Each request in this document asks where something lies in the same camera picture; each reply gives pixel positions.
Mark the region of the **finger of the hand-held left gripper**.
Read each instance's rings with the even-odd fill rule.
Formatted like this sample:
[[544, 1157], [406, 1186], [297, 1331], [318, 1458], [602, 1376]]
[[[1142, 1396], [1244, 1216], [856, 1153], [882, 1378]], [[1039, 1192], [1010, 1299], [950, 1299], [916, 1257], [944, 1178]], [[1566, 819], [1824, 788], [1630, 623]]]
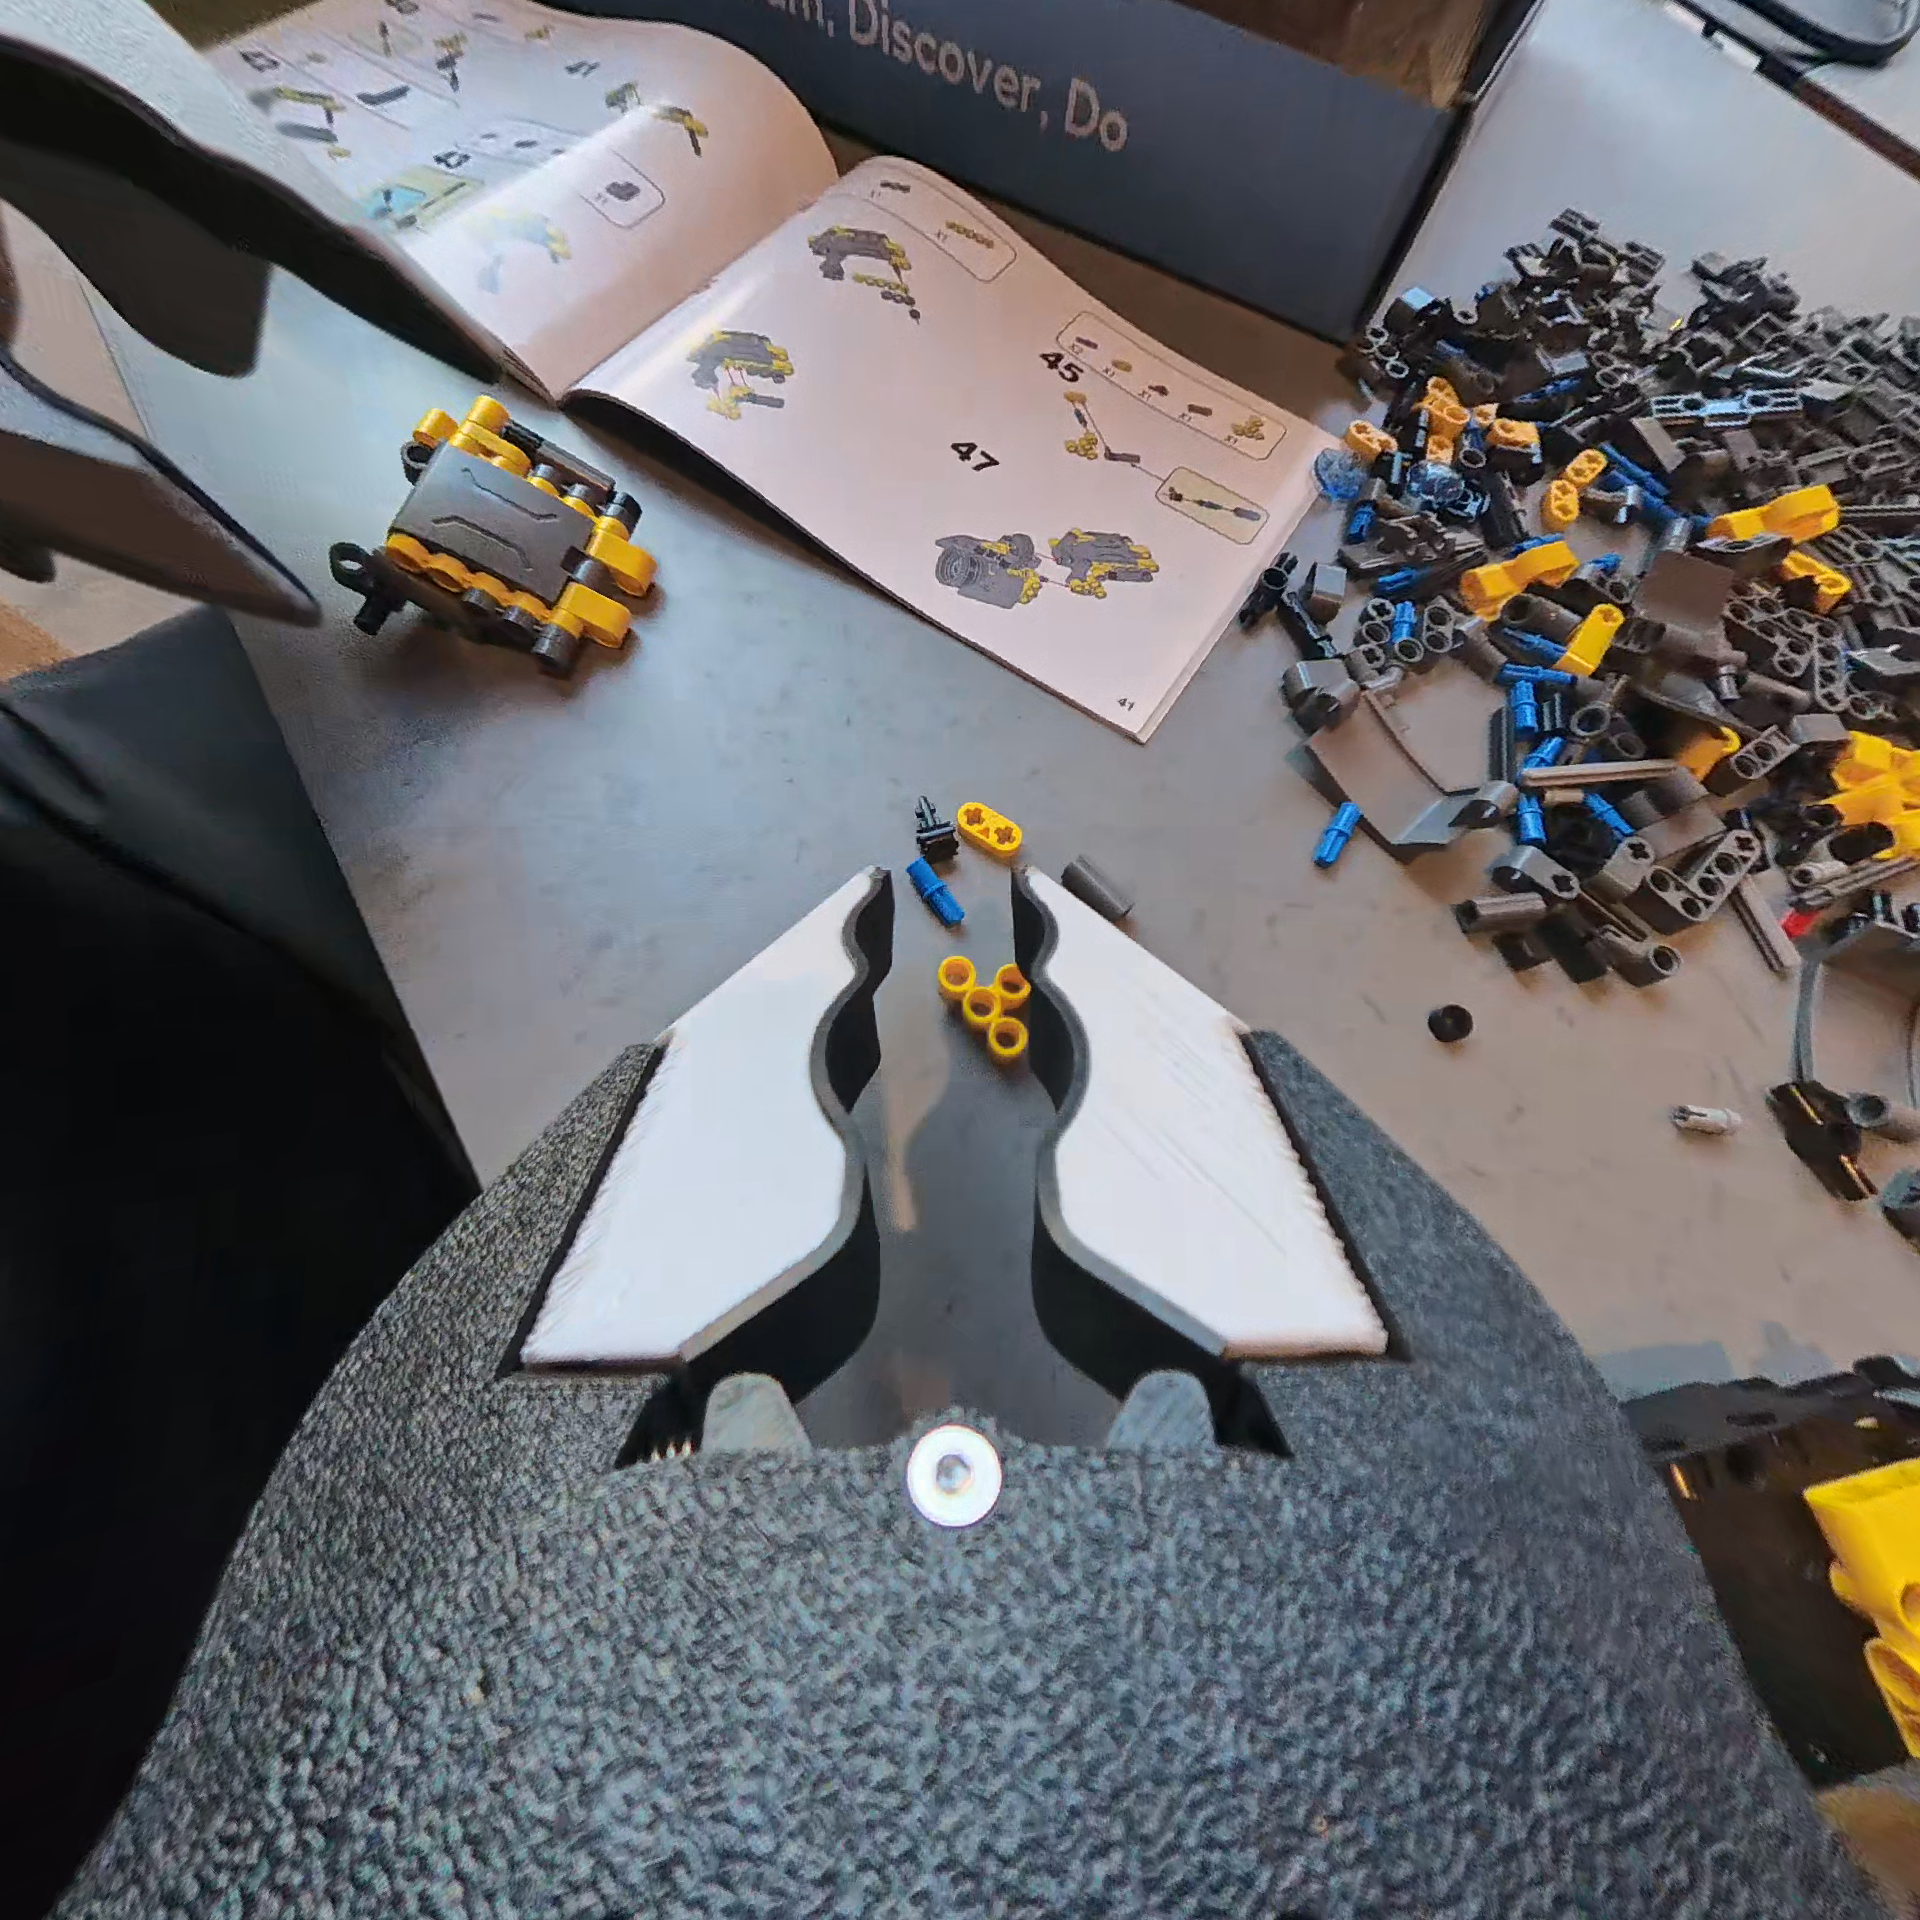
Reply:
[[191, 603], [321, 624], [275, 553], [142, 436], [3, 355], [3, 567], [51, 584], [82, 561]]
[[256, 364], [271, 269], [491, 381], [505, 349], [138, 3], [3, 5], [3, 201], [150, 343]]

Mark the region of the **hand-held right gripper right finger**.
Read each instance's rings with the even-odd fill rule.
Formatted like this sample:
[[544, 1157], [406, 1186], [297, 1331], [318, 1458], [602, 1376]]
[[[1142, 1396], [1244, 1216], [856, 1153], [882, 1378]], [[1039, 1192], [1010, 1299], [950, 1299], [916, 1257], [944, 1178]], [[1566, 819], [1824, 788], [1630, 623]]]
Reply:
[[1015, 873], [1015, 957], [1054, 1104], [1034, 1256], [1050, 1344], [1118, 1401], [1190, 1376], [1216, 1419], [1266, 1418], [1257, 1364], [1391, 1356], [1251, 1028], [1039, 868]]

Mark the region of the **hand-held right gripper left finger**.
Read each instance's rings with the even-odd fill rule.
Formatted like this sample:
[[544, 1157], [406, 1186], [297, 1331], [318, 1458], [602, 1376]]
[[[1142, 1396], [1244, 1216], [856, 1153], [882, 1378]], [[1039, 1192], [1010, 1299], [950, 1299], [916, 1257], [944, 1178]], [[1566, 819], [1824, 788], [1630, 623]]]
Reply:
[[858, 872], [660, 1035], [520, 1344], [528, 1372], [734, 1373], [803, 1401], [873, 1327], [851, 1113], [880, 1064], [894, 884]]

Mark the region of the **yellow angled toy liftarm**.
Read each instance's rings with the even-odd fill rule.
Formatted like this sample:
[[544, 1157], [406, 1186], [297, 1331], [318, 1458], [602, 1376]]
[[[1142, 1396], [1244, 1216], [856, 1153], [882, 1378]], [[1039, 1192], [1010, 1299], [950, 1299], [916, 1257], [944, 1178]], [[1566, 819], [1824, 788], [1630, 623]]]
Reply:
[[969, 956], [952, 954], [938, 967], [938, 988], [998, 1065], [1023, 1064], [1030, 1048], [1025, 1017], [1034, 988], [1019, 965], [1009, 962], [985, 977]]

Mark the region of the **yellow grey toy brick assembly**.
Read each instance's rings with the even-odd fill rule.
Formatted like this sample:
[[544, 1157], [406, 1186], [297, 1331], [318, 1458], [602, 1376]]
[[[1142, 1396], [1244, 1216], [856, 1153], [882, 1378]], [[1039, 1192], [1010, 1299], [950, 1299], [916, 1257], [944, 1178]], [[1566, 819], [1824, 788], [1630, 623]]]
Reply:
[[636, 497], [490, 396], [464, 419], [426, 415], [400, 461], [411, 492], [383, 541], [328, 553], [335, 580], [362, 597], [362, 634], [418, 608], [556, 680], [590, 643], [627, 644], [657, 578], [633, 539]]

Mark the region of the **pile of toy parts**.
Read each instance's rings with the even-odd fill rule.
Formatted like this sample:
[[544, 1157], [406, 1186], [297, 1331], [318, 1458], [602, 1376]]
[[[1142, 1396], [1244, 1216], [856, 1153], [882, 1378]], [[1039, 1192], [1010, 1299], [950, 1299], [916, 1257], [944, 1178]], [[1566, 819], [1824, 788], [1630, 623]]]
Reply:
[[1838, 962], [1916, 1001], [1916, 316], [1762, 256], [1687, 293], [1577, 208], [1471, 299], [1406, 289], [1314, 461], [1339, 546], [1257, 624], [1328, 817], [1401, 864], [1491, 836], [1451, 917], [1512, 975], [1649, 991], [1739, 921], [1798, 980], [1784, 1140], [1916, 1243], [1916, 1168], [1868, 1167], [1916, 1145], [1916, 1017], [1906, 1095], [1812, 1065]]

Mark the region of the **open instruction booklet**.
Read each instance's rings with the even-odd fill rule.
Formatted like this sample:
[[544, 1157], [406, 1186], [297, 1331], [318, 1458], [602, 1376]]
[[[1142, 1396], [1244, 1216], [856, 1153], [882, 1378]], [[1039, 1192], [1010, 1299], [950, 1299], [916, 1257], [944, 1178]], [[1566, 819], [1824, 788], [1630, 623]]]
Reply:
[[912, 160], [842, 177], [734, 44], [543, 5], [314, 5], [210, 60], [548, 402], [697, 449], [1136, 738], [1332, 439], [1120, 322]]

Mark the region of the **dark blue cardboard box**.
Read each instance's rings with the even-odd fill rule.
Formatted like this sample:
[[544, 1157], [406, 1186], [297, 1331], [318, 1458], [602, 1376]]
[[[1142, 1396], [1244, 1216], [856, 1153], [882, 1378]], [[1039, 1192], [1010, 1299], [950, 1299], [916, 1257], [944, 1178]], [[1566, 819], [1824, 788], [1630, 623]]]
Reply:
[[1495, 5], [586, 3], [754, 56], [871, 146], [1347, 340], [1536, 16]]

